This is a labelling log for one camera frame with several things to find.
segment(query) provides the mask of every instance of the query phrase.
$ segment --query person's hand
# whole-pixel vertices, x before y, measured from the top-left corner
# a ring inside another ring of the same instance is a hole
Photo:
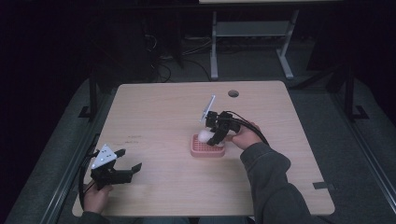
[[[250,122],[250,124],[260,130],[259,126],[257,126],[255,123]],[[233,142],[243,150],[247,149],[255,143],[262,142],[257,134],[255,134],[253,131],[243,125],[241,125],[239,133],[237,133],[236,135],[227,135],[225,140]]]
[[[106,207],[108,193],[113,190],[113,187],[106,185],[97,190],[97,185],[93,181],[88,186],[90,185],[92,186],[85,192],[84,196],[84,211],[101,214]]]

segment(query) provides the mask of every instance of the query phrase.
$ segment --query white object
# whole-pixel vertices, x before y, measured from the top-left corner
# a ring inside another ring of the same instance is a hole
[[[202,122],[206,118],[207,113],[210,110],[210,107],[212,107],[212,104],[215,101],[215,98],[216,98],[216,95],[212,95],[212,98],[210,99],[209,104],[207,104],[207,106],[204,109],[204,113],[203,113],[203,115],[202,115],[202,117],[200,119],[200,122]]]
[[[99,154],[97,155],[95,161],[93,162],[92,169],[94,170],[116,159],[116,153],[114,153],[110,147],[104,144],[102,149],[99,151]]]
[[[212,138],[213,135],[215,135],[215,134],[208,130],[201,130],[198,133],[198,141],[201,143],[207,143],[207,141],[209,141],[209,139]],[[216,146],[222,147],[222,146],[224,146],[224,142],[220,142]]]

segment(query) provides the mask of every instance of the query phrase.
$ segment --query person's arm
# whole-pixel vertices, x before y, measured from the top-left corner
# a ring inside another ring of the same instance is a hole
[[[79,218],[78,224],[109,224],[110,221],[102,217],[101,214],[107,204],[108,193],[113,190],[113,187],[106,185],[97,190],[96,184],[91,182],[90,185],[92,186],[85,192],[84,212]]]
[[[290,160],[265,145],[246,127],[228,138],[245,150],[241,161],[251,186],[256,223],[312,223],[302,194],[288,182]]]

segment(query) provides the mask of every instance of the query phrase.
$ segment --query table top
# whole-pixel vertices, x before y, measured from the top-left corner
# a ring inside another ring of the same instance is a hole
[[[230,97],[228,92],[239,92]],[[327,189],[315,189],[322,175],[285,85],[280,81],[121,85],[98,140],[114,151],[126,148],[115,169],[143,162],[130,184],[115,185],[105,216],[252,216],[250,185],[239,159],[242,150],[226,143],[222,158],[194,158],[191,137],[211,95],[211,110],[231,110],[258,124],[271,147],[291,160],[288,180],[303,194],[312,215],[329,215]],[[91,170],[85,176],[88,183]],[[82,214],[78,199],[73,214]]]

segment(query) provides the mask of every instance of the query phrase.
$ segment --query gray sleeve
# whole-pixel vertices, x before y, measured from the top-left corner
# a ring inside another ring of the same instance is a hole
[[[256,223],[312,223],[305,200],[288,182],[290,160],[264,143],[241,154],[251,186]]]

